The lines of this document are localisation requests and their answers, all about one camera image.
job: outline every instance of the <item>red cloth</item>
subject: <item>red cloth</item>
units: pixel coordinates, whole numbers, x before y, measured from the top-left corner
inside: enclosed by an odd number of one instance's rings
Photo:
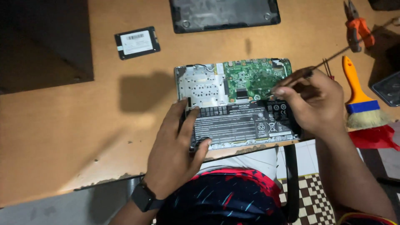
[[[354,145],[361,149],[394,148],[400,151],[400,146],[393,142],[394,130],[389,125],[349,133]]]

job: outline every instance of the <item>wooden table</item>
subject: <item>wooden table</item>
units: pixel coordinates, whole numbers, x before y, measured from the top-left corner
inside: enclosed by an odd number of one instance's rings
[[[353,2],[370,27],[398,14],[375,12],[367,0]],[[276,26],[175,34],[166,0],[90,0],[95,81],[0,96],[0,206],[145,173],[158,128],[176,99],[175,66],[276,57],[290,59],[296,70],[347,45],[343,1],[278,5],[282,23]],[[161,52],[121,61],[114,34],[148,26],[155,27]],[[366,94],[377,98],[367,87],[374,59],[346,54]],[[348,99],[341,58],[330,67]],[[397,108],[379,104],[400,119]],[[207,158],[254,149],[211,151]]]

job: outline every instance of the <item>pliers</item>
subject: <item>pliers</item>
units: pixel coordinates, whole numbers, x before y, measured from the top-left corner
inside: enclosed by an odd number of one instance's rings
[[[375,38],[371,34],[370,29],[364,18],[360,18],[358,11],[351,0],[348,0],[348,6],[344,3],[344,11],[347,16],[347,41],[352,52],[361,52],[360,41],[358,35],[364,41],[365,47],[369,48],[375,44]]]

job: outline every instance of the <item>brush bristles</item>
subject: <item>brush bristles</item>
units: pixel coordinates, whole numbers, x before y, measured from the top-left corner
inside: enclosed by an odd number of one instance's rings
[[[351,114],[347,120],[347,127],[363,130],[384,126],[388,123],[390,123],[389,116],[379,109]]]

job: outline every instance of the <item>right hand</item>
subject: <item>right hand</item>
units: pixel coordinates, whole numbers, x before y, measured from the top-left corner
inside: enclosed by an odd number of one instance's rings
[[[344,124],[344,94],[342,86],[316,69],[304,79],[309,68],[300,69],[280,81],[272,93],[286,100],[297,123],[316,137],[324,139],[338,132],[346,132]]]

